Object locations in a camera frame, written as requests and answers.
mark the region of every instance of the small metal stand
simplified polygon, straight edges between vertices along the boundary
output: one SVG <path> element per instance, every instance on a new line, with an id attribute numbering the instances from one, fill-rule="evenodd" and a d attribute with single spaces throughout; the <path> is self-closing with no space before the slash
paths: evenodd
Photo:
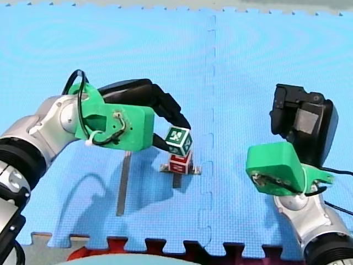
<path id="1" fill-rule="evenodd" d="M 182 174 L 172 172 L 169 170 L 168 164 L 162 164 L 159 171 L 164 173 L 173 173 L 173 189 L 181 188 L 181 179 L 183 177 Z M 201 167 L 190 165 L 189 174 L 190 175 L 201 175 Z"/>

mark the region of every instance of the green gripper mount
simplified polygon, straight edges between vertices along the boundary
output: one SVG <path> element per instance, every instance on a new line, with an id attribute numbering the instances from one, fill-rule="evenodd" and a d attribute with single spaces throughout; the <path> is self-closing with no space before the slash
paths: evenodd
<path id="1" fill-rule="evenodd" d="M 259 192 L 275 196 L 310 193 L 313 184 L 332 184 L 334 180 L 334 176 L 325 171 L 301 164 L 289 142 L 250 147 L 246 172 Z M 291 187 L 297 193 L 283 186 Z"/>
<path id="2" fill-rule="evenodd" d="M 74 84 L 68 94 L 77 94 L 80 85 L 81 83 Z M 105 103 L 99 91 L 87 83 L 83 89 L 82 116 L 90 135 L 93 131 L 101 131 L 94 135 L 94 140 L 99 142 L 119 131 L 122 128 L 121 120 L 125 122 L 125 130 L 119 136 L 120 141 L 110 142 L 102 147 L 140 151 L 152 146 L 154 110 L 150 107 Z M 79 124 L 75 136 L 87 140 Z"/>

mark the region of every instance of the letter block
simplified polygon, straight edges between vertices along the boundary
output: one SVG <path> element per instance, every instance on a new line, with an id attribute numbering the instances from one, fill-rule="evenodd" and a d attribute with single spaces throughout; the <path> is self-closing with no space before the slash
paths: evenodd
<path id="1" fill-rule="evenodd" d="M 186 157 L 171 154 L 168 161 L 170 172 L 179 174 L 189 174 L 192 169 L 192 151 L 190 150 Z"/>
<path id="2" fill-rule="evenodd" d="M 192 145 L 190 130 L 172 126 L 165 141 L 169 146 L 169 153 L 186 157 Z"/>

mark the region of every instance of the blue foam mat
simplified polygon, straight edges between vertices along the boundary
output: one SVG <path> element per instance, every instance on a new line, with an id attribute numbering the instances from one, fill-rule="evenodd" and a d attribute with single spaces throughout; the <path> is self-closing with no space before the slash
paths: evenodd
<path id="1" fill-rule="evenodd" d="M 207 23 L 202 12 L 167 12 L 139 7 L 73 7 L 22 4 L 0 9 L 0 130 L 36 111 L 47 97 L 60 94 L 77 68 L 96 87 L 119 80 L 150 78 L 183 106 L 192 124 L 195 164 L 209 160 L 205 139 L 212 132 L 200 100 L 206 87 Z M 169 125 L 156 118 L 155 132 Z M 125 215 L 116 217 L 122 151 L 88 148 L 83 141 L 64 150 L 34 190 L 23 214 L 18 239 L 30 244 L 32 232 L 51 233 L 50 246 L 68 247 L 69 235 L 89 235 L 89 248 L 107 247 L 106 237 L 128 237 L 128 250 L 146 249 L 146 238 L 166 239 L 166 252 L 184 252 L 183 241 L 205 246 L 210 229 L 199 212 L 208 200 L 202 177 L 187 176 L 172 190 L 172 175 L 159 172 L 168 155 L 154 148 L 134 153 Z"/>
<path id="2" fill-rule="evenodd" d="M 104 248 L 107 236 L 126 236 L 128 250 L 144 250 L 145 238 L 155 238 L 166 239 L 166 252 L 183 252 L 183 241 L 194 240 L 213 255 L 235 242 L 245 244 L 244 257 L 264 257 L 262 245 L 277 245 L 283 259 L 301 258 L 271 198 L 244 173 L 247 148 L 280 140 L 270 134 L 268 116 L 275 84 L 297 84 L 336 104 L 340 123 L 326 166 L 350 169 L 352 15 L 234 10 L 0 6 L 7 21 L 0 30 L 2 131 L 60 93 L 76 68 L 97 87 L 147 77 L 182 106 L 193 126 L 195 163 L 203 166 L 201 177 L 172 190 L 171 177 L 158 173 L 166 154 L 134 153 L 126 215 L 118 218 L 122 152 L 72 144 L 34 190 L 20 243 L 47 232 L 50 246 L 67 247 L 70 234 L 81 234 L 90 236 L 88 247 Z M 167 129 L 156 121 L 157 133 Z M 339 176 L 325 199 L 351 208 L 352 181 Z"/>
<path id="3" fill-rule="evenodd" d="M 223 12 L 217 15 L 215 62 L 215 178 L 210 183 L 212 240 L 245 244 L 244 257 L 265 257 L 262 245 L 283 246 L 283 259 L 301 259 L 292 230 L 244 173 L 251 145 L 280 141 L 270 131 L 277 83 L 323 93 L 336 105 L 339 126 L 327 167 L 351 167 L 353 21 L 335 16 Z M 324 198 L 352 210 L 353 178 L 337 176 Z M 341 214 L 350 230 L 351 216 Z"/>

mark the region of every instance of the black cable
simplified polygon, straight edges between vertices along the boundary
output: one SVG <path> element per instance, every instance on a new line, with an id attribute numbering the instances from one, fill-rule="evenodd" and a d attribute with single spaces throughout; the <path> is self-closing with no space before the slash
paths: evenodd
<path id="1" fill-rule="evenodd" d="M 25 265 L 26 257 L 22 246 L 15 240 L 14 248 L 16 250 L 16 265 Z"/>
<path id="2" fill-rule="evenodd" d="M 77 92 L 77 111 L 78 111 L 78 120 L 79 120 L 79 123 L 80 123 L 80 126 L 83 130 L 83 133 L 85 134 L 86 138 L 89 139 L 90 137 L 90 134 L 87 130 L 87 127 L 88 124 L 86 124 L 86 122 L 84 121 L 83 119 L 83 114 L 82 114 L 82 94 L 83 94 L 83 90 L 84 90 L 84 87 L 86 85 L 86 83 L 89 83 L 88 82 L 88 79 L 86 78 L 86 75 L 85 73 L 82 71 L 82 70 L 75 70 L 69 77 L 69 79 L 67 80 L 66 82 L 66 85 L 65 85 L 65 88 L 63 89 L 63 92 L 62 94 L 63 95 L 67 95 L 69 89 L 71 88 L 71 86 L 73 85 L 75 79 L 78 77 L 78 76 L 81 76 L 82 80 L 81 80 L 81 84 L 79 86 L 79 89 L 78 89 L 78 92 Z M 110 142 L 114 142 L 115 144 L 118 144 L 119 143 L 119 136 L 122 135 L 125 131 L 125 128 L 124 128 L 124 122 L 122 120 L 122 117 L 118 116 L 117 117 L 119 119 L 119 122 L 121 124 L 121 129 L 115 133 L 113 133 L 108 139 L 104 140 L 104 141 L 96 141 L 94 140 L 94 138 L 92 139 L 92 143 L 95 144 L 95 145 L 98 145 L 98 146 L 101 146 L 101 145 L 106 145 L 106 144 L 109 144 Z"/>
<path id="3" fill-rule="evenodd" d="M 265 178 L 265 180 L 267 180 L 268 182 L 270 182 L 271 184 L 277 185 L 283 189 L 286 189 L 288 191 L 290 191 L 291 193 L 295 193 L 295 194 L 302 194 L 303 192 L 300 192 L 299 190 L 294 189 L 292 186 L 287 185 L 283 182 L 278 182 L 275 179 L 269 177 L 269 176 L 263 176 Z M 315 196 L 318 195 L 320 193 L 323 193 L 325 190 L 327 190 L 326 186 L 323 187 L 317 187 L 318 190 L 316 190 L 315 192 L 310 192 L 310 193 L 305 193 L 306 197 L 310 197 L 310 196 Z"/>
<path id="4" fill-rule="evenodd" d="M 327 171 L 327 172 L 332 172 L 335 174 L 342 174 L 342 175 L 351 175 L 353 176 L 353 172 L 351 171 L 346 171 L 346 170 L 337 170 L 329 167 L 319 167 L 320 170 L 322 171 Z"/>
<path id="5" fill-rule="evenodd" d="M 337 170 L 337 169 L 333 169 L 333 168 L 329 168 L 329 167 L 319 167 L 319 169 L 322 170 L 322 171 L 332 172 L 332 173 L 335 173 L 335 174 L 342 174 L 342 175 L 351 175 L 351 176 L 353 176 L 353 172 L 351 172 L 351 171 Z M 339 206 L 337 206 L 337 205 L 334 205 L 334 204 L 332 204 L 332 203 L 329 203 L 329 202 L 327 202 L 327 201 L 325 201 L 325 204 L 326 204 L 327 206 L 332 207 L 333 209 L 336 209 L 336 210 L 341 211 L 341 212 L 343 212 L 343 213 L 345 213 L 345 214 L 349 214 L 349 215 L 352 215 L 352 216 L 353 216 L 353 212 L 352 212 L 352 211 L 346 210 L 346 209 L 344 209 L 344 208 L 341 208 L 341 207 L 339 207 Z"/>
<path id="6" fill-rule="evenodd" d="M 345 213 L 345 214 L 349 214 L 349 215 L 352 215 L 352 216 L 353 216 L 353 211 L 348 211 L 348 210 L 346 210 L 346 209 L 344 209 L 344 208 L 341 208 L 341 207 L 339 207 L 339 206 L 336 206 L 336 205 L 334 205 L 334 204 L 332 204 L 332 203 L 329 203 L 329 202 L 326 202 L 326 201 L 325 201 L 325 204 L 326 204 L 327 206 L 332 207 L 333 209 L 336 209 L 336 210 L 338 210 L 338 211 L 342 211 L 342 212 Z"/>

